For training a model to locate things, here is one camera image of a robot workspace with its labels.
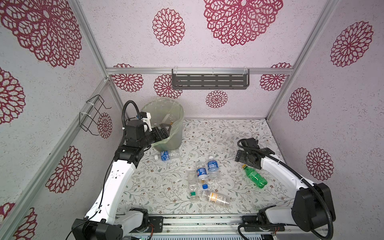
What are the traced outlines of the Pocari bottle blue cap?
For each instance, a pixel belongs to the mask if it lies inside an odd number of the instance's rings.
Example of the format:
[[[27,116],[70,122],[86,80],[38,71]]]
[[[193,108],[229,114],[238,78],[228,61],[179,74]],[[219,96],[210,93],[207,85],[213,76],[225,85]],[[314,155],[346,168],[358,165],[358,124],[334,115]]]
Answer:
[[[197,162],[196,163],[196,172],[197,172],[198,181],[199,181],[202,189],[207,190],[208,189],[208,184],[207,184],[208,173],[207,173],[205,163],[200,162],[200,161]]]

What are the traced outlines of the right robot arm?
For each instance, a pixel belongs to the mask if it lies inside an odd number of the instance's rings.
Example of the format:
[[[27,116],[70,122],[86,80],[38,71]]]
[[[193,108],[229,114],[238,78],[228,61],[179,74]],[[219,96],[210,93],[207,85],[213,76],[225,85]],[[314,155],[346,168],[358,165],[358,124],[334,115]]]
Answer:
[[[320,239],[330,240],[334,234],[334,209],[332,193],[324,183],[314,183],[303,177],[269,148],[260,148],[254,138],[240,139],[235,161],[245,167],[264,170],[280,181],[294,198],[290,207],[270,206],[259,210],[253,228],[276,230],[279,227],[296,226],[304,232],[312,232]]]

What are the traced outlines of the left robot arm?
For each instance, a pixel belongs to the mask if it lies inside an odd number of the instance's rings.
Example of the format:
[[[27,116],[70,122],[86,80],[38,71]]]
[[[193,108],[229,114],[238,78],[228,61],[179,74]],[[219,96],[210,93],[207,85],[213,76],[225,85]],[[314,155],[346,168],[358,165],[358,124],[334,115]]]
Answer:
[[[103,188],[83,219],[75,219],[71,234],[76,240],[121,240],[131,231],[145,231],[149,225],[146,209],[133,208],[116,219],[124,187],[138,168],[145,150],[170,136],[171,125],[151,127],[148,122],[131,120],[123,126],[124,138],[107,169]]]

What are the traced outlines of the clear bottle blue label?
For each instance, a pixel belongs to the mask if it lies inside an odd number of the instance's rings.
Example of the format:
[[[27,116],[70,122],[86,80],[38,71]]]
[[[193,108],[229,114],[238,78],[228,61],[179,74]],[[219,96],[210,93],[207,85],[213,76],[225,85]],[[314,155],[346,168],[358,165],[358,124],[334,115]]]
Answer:
[[[154,157],[156,161],[162,161],[162,162],[175,160],[179,158],[180,158],[179,150],[161,151],[157,153]]]

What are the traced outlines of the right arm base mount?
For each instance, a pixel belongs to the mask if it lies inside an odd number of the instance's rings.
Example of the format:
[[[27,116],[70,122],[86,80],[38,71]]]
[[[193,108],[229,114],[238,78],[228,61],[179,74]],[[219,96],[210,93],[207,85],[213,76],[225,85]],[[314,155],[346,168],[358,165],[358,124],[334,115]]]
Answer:
[[[242,221],[246,225],[245,232],[283,232],[286,230],[284,226],[278,227],[263,217],[259,219],[258,215],[242,216]]]

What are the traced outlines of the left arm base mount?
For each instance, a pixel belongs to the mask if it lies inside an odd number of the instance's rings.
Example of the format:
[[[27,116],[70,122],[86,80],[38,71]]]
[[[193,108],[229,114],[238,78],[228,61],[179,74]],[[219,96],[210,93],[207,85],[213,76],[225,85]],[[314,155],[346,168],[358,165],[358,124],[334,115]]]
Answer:
[[[130,234],[161,233],[163,231],[163,226],[164,226],[164,217],[149,216],[147,223],[143,227],[138,227],[130,231]]]

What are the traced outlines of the clear bottle green cap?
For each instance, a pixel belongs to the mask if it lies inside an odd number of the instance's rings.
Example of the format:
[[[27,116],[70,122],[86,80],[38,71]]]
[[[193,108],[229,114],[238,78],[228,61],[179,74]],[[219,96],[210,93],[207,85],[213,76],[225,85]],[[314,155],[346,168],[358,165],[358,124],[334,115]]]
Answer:
[[[198,180],[197,174],[194,171],[187,172],[188,177],[188,196],[192,202],[197,202],[199,200],[198,197]]]

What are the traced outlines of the Pocari bottle white cap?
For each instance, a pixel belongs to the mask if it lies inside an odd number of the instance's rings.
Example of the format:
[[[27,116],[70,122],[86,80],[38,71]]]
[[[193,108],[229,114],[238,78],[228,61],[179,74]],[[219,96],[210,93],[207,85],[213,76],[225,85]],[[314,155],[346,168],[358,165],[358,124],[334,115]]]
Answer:
[[[218,181],[220,179],[220,168],[219,163],[213,156],[209,156],[207,162],[207,168],[209,172],[209,177],[212,181]]]

